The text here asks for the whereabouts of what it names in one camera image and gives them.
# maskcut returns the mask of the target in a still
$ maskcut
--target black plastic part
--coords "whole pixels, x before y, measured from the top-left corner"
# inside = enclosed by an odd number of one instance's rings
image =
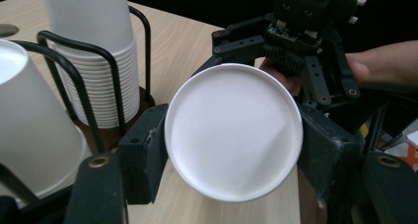
[[[21,213],[14,197],[0,196],[0,223],[20,223]]]
[[[291,28],[319,31],[331,21],[348,22],[357,0],[273,0],[274,16]]]
[[[264,38],[254,36],[215,46],[213,51],[224,62],[243,63],[263,55]]]
[[[362,174],[381,224],[417,223],[418,176],[407,163],[371,152]]]
[[[50,194],[21,209],[21,223],[62,224],[73,186]]]
[[[307,106],[299,106],[304,125],[304,144],[298,166],[320,199],[340,202],[347,198],[363,145],[352,134]]]
[[[127,223],[120,165],[115,154],[100,153],[82,162],[64,223]]]
[[[322,47],[326,55],[326,62],[329,68],[329,73],[332,75],[335,87],[338,92],[342,94],[342,100],[353,102],[360,97],[360,90],[357,83],[354,81],[353,72],[351,71],[347,57],[345,56],[344,47],[336,29],[326,28],[329,35],[333,35],[333,40],[324,40]]]
[[[312,100],[320,106],[331,104],[331,98],[317,57],[305,57],[305,65],[302,69],[301,77],[304,89],[303,92],[305,94],[303,98],[305,100]]]
[[[261,16],[231,24],[226,29],[212,34],[212,45],[217,46],[223,43],[263,34],[269,24],[270,23],[265,20],[265,17]]]
[[[154,202],[168,154],[164,139],[167,104],[143,112],[118,144],[128,204]]]

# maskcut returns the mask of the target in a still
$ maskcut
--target dark background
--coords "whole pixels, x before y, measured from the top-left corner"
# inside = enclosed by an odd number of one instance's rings
[[[272,0],[129,0],[225,28],[272,12]],[[418,39],[418,1],[368,0],[355,26],[335,24],[347,52]]]

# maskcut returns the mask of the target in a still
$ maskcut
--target table surface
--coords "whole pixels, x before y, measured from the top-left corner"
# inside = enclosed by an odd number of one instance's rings
[[[148,19],[152,30],[151,95],[156,104],[169,103],[175,92],[211,56],[211,34],[218,27],[181,16],[129,3]],[[138,39],[144,38],[142,23],[132,17]],[[0,24],[20,31],[6,39],[36,42],[39,31],[49,30],[43,0],[0,2]],[[140,86],[145,87],[145,46],[138,40]],[[45,81],[59,95],[41,55],[30,53]],[[296,167],[274,191],[254,201],[226,203],[207,198],[188,186],[168,161],[154,204],[129,205],[130,223],[300,223]]]

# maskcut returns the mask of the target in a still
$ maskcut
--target paper cup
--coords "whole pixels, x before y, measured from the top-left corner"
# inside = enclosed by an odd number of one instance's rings
[[[125,122],[129,121],[138,112],[140,106],[140,98],[139,96],[136,97],[136,95],[139,95],[140,93],[136,45],[132,48],[135,50],[130,50],[129,54],[121,59],[123,60],[122,62],[116,61],[118,66]],[[117,119],[116,100],[114,99],[113,81],[109,66],[86,66],[79,64],[74,64],[74,66],[79,70],[83,78],[90,102],[92,104],[93,112],[97,118],[98,128],[118,127],[119,121]],[[72,104],[75,106],[74,109],[77,117],[83,123],[88,124],[84,109],[81,107],[81,100],[73,81],[66,72],[61,70],[60,73],[67,92],[72,99]],[[109,119],[106,119],[105,116],[99,116],[97,114],[99,111],[97,104],[102,104],[103,101],[108,102],[108,108],[114,108],[114,110],[109,110],[107,113],[108,118],[111,119],[113,123],[109,123]],[[134,115],[131,115],[132,108],[138,109]]]
[[[48,195],[88,156],[86,140],[21,46],[0,39],[0,72],[0,161]]]
[[[70,59],[71,62],[86,65],[86,66],[107,66],[108,62],[105,58],[102,56],[95,54],[95,53],[81,53],[81,54],[74,54],[72,51],[66,50],[67,48],[63,48],[62,46],[59,46],[58,44],[53,44],[52,47],[61,53],[66,58]],[[117,52],[110,52],[110,54],[113,56],[114,60],[118,62],[122,62],[123,60],[130,58],[132,54],[136,52],[136,37],[134,37],[131,40],[131,43],[127,44],[127,46],[124,49],[120,49]]]
[[[110,53],[134,39],[127,0],[44,0],[51,31],[62,37],[98,45]],[[63,46],[74,55],[89,52]]]
[[[222,201],[260,198],[298,161],[302,120],[292,96],[265,72],[222,64],[190,78],[169,107],[167,150],[180,176]]]

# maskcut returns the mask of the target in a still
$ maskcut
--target stack of paper cups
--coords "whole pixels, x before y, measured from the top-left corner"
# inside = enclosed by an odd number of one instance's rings
[[[139,111],[136,38],[127,0],[44,0],[51,31],[59,36],[97,45],[107,50],[118,65],[125,121]],[[62,45],[55,50],[80,72],[99,128],[119,125],[113,82],[108,62],[99,55]],[[66,89],[77,116],[88,123],[76,87],[63,71]]]

